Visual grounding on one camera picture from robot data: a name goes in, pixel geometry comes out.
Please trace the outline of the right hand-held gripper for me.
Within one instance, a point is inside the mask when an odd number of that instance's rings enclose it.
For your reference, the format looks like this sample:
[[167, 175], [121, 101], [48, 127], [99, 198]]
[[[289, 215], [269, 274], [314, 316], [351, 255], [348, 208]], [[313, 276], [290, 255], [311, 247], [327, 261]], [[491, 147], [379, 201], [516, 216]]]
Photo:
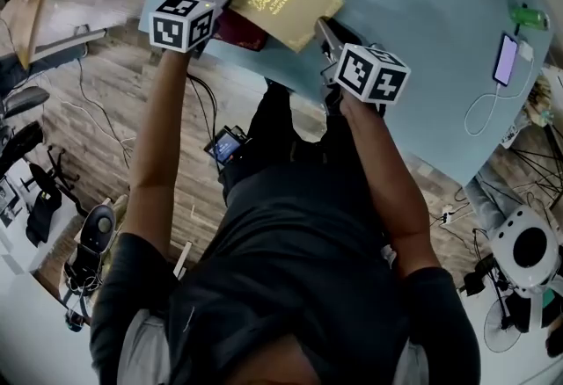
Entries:
[[411, 70], [379, 44], [364, 46], [360, 38], [334, 18], [320, 17], [315, 39], [328, 66], [321, 70], [325, 109], [337, 113], [343, 92], [384, 114], [398, 102]]

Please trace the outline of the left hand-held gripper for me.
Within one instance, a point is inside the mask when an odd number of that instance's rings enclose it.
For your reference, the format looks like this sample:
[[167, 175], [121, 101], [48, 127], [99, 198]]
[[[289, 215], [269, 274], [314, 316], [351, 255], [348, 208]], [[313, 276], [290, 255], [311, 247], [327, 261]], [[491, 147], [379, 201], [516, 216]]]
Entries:
[[150, 44], [187, 53], [212, 35], [231, 0], [164, 0], [149, 15]]

